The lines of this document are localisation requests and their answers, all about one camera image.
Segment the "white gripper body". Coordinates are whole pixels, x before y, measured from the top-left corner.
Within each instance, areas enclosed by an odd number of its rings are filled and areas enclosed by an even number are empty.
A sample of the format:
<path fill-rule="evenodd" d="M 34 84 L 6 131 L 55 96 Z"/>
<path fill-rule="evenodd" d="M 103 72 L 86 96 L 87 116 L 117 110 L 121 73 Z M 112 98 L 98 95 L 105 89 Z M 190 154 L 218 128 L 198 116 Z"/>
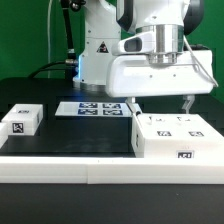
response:
<path fill-rule="evenodd" d="M 110 65 L 106 92 L 111 97 L 207 94 L 213 83 L 189 51 L 175 64 L 150 64 L 146 55 L 119 56 Z"/>

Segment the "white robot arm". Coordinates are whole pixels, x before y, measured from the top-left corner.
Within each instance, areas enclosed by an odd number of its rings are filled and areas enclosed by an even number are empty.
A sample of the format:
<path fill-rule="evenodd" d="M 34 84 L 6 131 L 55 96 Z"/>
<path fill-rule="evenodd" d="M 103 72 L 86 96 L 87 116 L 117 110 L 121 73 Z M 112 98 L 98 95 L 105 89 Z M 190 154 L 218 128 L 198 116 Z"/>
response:
<path fill-rule="evenodd" d="M 124 98 L 182 95 L 183 109 L 217 86 L 212 52 L 186 36 L 201 23 L 204 0 L 60 0 L 76 87 Z"/>

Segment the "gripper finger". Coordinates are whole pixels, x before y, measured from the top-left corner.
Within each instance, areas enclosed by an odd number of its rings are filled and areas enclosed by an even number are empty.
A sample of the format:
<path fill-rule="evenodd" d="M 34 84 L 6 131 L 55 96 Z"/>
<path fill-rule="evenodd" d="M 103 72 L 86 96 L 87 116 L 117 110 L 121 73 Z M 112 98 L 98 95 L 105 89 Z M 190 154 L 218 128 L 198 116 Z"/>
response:
<path fill-rule="evenodd" d="M 182 106 L 182 110 L 188 114 L 190 112 L 190 109 L 195 101 L 195 96 L 194 95 L 185 95 L 183 97 L 184 104 Z"/>
<path fill-rule="evenodd" d="M 129 97 L 125 101 L 127 107 L 131 111 L 133 115 L 138 116 L 139 114 L 142 113 L 141 109 L 138 107 L 138 105 L 135 103 L 135 98 L 134 97 Z"/>

